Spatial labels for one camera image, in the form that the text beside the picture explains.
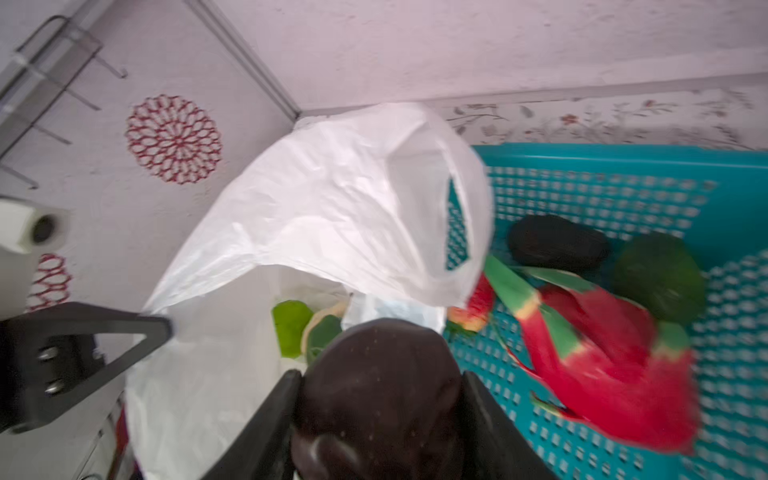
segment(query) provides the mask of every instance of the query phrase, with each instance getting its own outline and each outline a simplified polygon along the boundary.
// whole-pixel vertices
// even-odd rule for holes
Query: metal bolt
[[[47,387],[45,387],[45,393],[49,395],[55,395],[63,389],[64,389],[64,382],[62,382],[61,380],[55,380],[54,382],[49,383]]]
[[[40,353],[38,353],[38,360],[40,360],[41,362],[45,362],[46,360],[55,358],[57,355],[58,355],[58,347],[49,346],[48,348],[40,350]]]

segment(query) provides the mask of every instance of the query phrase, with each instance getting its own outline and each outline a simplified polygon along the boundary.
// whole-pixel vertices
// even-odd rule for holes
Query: perforated basket wall
[[[527,214],[557,214],[602,230],[614,250],[652,230],[686,241],[710,291],[706,316],[689,328],[702,408],[696,455],[626,447],[534,409],[530,391],[554,399],[511,364],[489,329],[450,339],[462,370],[478,374],[561,478],[768,480],[768,155],[550,144],[477,151],[495,192],[492,253],[504,261],[511,263],[508,228]],[[466,258],[453,193],[451,204],[449,269]],[[604,284],[600,275],[593,280]],[[518,322],[500,303],[495,318],[503,340],[529,362]]]

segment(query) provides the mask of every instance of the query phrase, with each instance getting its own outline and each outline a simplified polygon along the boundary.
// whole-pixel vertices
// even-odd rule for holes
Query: red flower print
[[[72,276],[65,268],[66,260],[55,253],[40,256],[38,270],[32,277],[27,296],[27,312],[48,308],[69,300],[69,282]]]
[[[560,117],[560,120],[562,120],[563,125],[572,125],[578,123],[578,117],[574,114],[567,114]]]
[[[182,97],[147,98],[128,117],[128,150],[166,182],[197,183],[221,160],[221,134],[205,110]]]

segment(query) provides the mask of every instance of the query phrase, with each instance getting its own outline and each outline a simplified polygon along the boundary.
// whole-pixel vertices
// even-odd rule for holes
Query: teal plastic basket
[[[702,412],[695,456],[627,447],[534,408],[530,391],[555,399],[511,363],[490,329],[450,339],[462,371],[478,374],[561,478],[768,480],[768,154],[583,144],[475,149],[495,192],[491,250],[504,261],[511,263],[510,225],[528,214],[601,230],[614,251],[652,230],[685,240],[709,279],[707,313],[689,328]],[[466,248],[453,193],[450,204],[452,269]],[[495,318],[503,340],[530,365],[517,320],[500,303]]]

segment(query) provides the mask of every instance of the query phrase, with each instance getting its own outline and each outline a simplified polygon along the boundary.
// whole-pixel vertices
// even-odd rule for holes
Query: red object
[[[467,303],[467,308],[449,307],[448,320],[468,332],[479,332],[488,324],[488,317],[493,310],[495,299],[496,295],[493,292],[493,287],[491,287],[485,275],[481,273],[478,284],[475,287],[475,292]]]
[[[599,290],[604,296],[541,289],[543,303],[583,336],[561,358],[541,312],[521,321],[535,374],[568,407],[564,416],[657,452],[690,452],[699,425],[690,348],[652,345],[648,311]]]
[[[221,160],[221,134],[205,110],[182,97],[147,98],[128,117],[128,150],[156,177],[177,184],[207,178]]]
[[[55,253],[41,255],[27,297],[27,312],[34,312],[69,300],[71,280],[72,275],[67,272],[64,257]]]

